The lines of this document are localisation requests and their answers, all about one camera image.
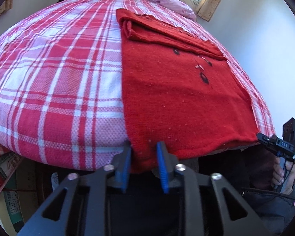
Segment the grey sleeve forearm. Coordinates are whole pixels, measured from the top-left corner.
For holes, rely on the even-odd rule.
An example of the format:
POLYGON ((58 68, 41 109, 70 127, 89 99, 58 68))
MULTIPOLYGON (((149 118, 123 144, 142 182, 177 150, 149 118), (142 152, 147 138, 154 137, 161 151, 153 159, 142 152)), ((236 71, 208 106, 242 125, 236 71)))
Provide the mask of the grey sleeve forearm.
POLYGON ((273 187, 242 188, 242 197, 262 220, 272 235, 281 235, 295 216, 295 189, 290 195, 275 195, 273 187))

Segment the person's right hand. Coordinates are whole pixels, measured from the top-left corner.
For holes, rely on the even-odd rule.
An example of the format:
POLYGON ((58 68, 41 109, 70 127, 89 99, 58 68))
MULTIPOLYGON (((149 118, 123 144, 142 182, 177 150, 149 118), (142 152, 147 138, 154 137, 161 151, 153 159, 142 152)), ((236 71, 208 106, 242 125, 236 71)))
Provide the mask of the person's right hand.
POLYGON ((283 194, 290 195, 294 189, 294 180, 295 180, 295 165, 291 161, 285 163, 286 171, 289 172, 288 177, 284 178, 284 170, 280 166, 280 158, 276 157, 273 165, 273 173, 271 186, 280 186, 284 182, 286 183, 285 189, 282 192, 283 194))

